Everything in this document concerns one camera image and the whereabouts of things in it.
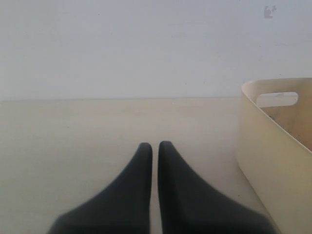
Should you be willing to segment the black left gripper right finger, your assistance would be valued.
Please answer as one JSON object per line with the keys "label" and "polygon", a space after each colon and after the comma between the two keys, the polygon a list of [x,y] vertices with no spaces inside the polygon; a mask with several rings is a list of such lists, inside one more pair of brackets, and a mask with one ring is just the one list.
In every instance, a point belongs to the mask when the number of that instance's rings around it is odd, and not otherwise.
{"label": "black left gripper right finger", "polygon": [[262,214],[203,180],[170,141],[158,149],[158,198],[164,234],[274,234]]}

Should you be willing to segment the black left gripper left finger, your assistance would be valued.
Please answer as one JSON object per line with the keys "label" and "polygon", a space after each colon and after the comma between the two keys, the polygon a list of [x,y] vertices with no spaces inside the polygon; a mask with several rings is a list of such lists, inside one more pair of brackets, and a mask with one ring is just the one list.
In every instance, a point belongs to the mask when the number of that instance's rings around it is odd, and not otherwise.
{"label": "black left gripper left finger", "polygon": [[123,171],[103,191],[59,216],[50,234],[148,234],[153,151],[141,143]]}

